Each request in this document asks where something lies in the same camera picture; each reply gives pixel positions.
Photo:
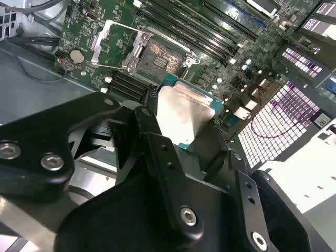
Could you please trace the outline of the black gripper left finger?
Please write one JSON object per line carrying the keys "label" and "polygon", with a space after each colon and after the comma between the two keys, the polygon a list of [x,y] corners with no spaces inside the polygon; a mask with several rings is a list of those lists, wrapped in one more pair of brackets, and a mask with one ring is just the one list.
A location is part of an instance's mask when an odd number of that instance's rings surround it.
{"label": "black gripper left finger", "polygon": [[1,126],[1,194],[31,202],[59,199],[74,174],[75,159],[94,149],[91,128],[101,122],[111,128],[125,174],[119,184],[147,172],[174,221],[172,206],[191,201],[171,140],[149,109],[122,107],[100,92]]}

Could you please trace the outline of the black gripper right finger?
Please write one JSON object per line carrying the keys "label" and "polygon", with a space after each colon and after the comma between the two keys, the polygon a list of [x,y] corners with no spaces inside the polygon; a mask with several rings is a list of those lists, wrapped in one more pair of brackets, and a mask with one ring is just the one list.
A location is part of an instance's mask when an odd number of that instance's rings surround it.
{"label": "black gripper right finger", "polygon": [[228,194],[228,222],[234,251],[275,251],[268,233],[256,182],[244,159],[230,150],[221,131],[209,122],[202,130],[205,181]]}

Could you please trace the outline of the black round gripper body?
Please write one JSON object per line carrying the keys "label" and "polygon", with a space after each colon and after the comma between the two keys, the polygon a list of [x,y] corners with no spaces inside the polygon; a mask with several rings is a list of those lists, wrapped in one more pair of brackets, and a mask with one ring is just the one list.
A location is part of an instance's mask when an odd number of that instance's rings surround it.
{"label": "black round gripper body", "polygon": [[[330,246],[265,173],[257,185],[275,251],[330,251]],[[228,194],[210,184],[185,179],[191,203],[172,206],[147,172],[107,190],[75,209],[62,223],[55,251],[234,251],[228,222]]]}

